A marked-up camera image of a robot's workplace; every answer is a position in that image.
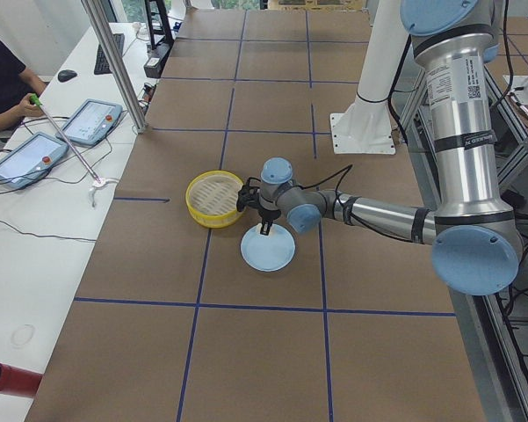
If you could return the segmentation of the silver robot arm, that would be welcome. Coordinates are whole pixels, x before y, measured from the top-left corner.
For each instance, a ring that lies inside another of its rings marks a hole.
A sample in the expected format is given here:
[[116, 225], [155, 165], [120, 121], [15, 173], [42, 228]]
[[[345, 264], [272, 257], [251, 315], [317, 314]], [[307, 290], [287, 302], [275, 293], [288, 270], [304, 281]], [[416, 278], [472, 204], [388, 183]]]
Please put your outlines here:
[[440, 203], [435, 211], [341, 193], [305, 191], [282, 158], [261, 172], [254, 207], [269, 229], [280, 216], [300, 233], [322, 218], [429, 244], [437, 276], [467, 295], [491, 295], [517, 276], [523, 243], [500, 196], [484, 65], [497, 52], [498, 1], [404, 1], [400, 17], [423, 67]]

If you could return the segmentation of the person's hand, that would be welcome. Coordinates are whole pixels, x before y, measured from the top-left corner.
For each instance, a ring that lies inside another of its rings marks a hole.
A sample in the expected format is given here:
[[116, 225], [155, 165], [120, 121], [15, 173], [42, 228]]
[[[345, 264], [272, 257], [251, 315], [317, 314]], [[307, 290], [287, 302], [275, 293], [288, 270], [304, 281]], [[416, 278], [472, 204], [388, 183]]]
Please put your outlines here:
[[40, 107], [32, 102], [30, 94], [23, 97], [18, 105], [20, 115], [23, 117], [40, 117], [43, 115]]

